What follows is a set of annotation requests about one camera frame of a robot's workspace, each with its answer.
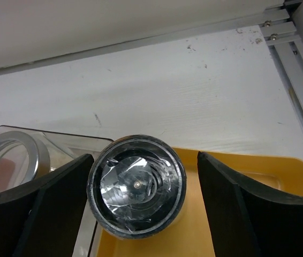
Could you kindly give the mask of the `small white bottle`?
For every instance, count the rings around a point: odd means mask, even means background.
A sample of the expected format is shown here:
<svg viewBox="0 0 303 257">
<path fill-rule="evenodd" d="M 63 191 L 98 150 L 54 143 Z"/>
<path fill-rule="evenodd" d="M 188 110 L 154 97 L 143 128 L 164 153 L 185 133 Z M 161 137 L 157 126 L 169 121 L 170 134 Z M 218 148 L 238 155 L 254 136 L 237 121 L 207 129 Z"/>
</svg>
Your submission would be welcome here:
<svg viewBox="0 0 303 257">
<path fill-rule="evenodd" d="M 151 237 L 176 223 L 186 195 L 179 155 L 149 135 L 129 135 L 105 147 L 91 167 L 87 199 L 100 226 L 121 239 Z"/>
</svg>

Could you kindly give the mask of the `clear glass jar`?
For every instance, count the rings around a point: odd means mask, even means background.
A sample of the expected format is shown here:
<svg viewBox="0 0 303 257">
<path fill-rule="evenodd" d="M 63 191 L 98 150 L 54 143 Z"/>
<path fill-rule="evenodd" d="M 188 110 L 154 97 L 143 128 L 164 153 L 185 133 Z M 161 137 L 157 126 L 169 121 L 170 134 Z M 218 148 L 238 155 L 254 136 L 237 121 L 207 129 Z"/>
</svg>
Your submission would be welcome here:
<svg viewBox="0 0 303 257">
<path fill-rule="evenodd" d="M 49 171 L 49 152 L 40 139 L 21 131 L 0 134 L 0 193 Z"/>
</svg>

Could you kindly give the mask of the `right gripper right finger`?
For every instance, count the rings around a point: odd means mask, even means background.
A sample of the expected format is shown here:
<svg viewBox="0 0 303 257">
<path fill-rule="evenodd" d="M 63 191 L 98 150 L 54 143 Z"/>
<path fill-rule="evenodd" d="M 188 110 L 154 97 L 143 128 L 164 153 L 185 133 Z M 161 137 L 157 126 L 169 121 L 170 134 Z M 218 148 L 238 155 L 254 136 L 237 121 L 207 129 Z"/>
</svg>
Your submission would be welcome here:
<svg viewBox="0 0 303 257">
<path fill-rule="evenodd" d="M 303 256 L 303 196 L 286 193 L 198 153 L 216 256 Z"/>
</svg>

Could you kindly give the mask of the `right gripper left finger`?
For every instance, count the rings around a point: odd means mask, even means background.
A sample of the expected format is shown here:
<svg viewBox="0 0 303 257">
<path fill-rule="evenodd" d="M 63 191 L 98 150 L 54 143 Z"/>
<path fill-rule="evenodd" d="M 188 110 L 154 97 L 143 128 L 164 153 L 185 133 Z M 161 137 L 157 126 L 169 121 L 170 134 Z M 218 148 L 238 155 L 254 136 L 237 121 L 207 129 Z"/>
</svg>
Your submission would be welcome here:
<svg viewBox="0 0 303 257">
<path fill-rule="evenodd" d="M 72 256 L 91 154 L 0 193 L 0 256 Z"/>
</svg>

